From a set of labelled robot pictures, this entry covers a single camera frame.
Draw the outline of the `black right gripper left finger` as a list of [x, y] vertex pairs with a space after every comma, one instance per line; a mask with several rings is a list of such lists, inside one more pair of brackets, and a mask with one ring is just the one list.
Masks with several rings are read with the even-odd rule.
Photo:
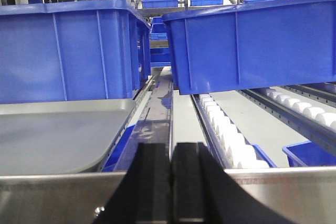
[[122, 182], [93, 223], [170, 223], [170, 161], [163, 143], [140, 143]]

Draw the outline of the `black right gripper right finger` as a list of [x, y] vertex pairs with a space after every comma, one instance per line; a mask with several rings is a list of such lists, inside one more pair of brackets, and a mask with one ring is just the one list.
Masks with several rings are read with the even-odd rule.
[[178, 143], [172, 171], [173, 223], [291, 223], [242, 189], [202, 143]]

